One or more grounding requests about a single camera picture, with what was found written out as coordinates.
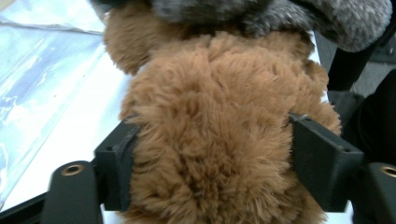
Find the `gray knit fabric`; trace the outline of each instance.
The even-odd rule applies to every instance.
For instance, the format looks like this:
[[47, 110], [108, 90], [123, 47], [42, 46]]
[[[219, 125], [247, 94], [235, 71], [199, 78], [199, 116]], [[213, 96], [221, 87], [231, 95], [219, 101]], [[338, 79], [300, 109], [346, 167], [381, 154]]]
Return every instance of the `gray knit fabric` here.
[[340, 49], [359, 51], [389, 24], [390, 0], [152, 0], [154, 12], [170, 22], [233, 20], [255, 36], [274, 30], [315, 30]]
[[170, 22], [227, 21], [272, 0], [151, 0], [154, 12]]
[[392, 14], [389, 0], [298, 0], [312, 4], [329, 19], [318, 30], [340, 49], [359, 51], [385, 31]]

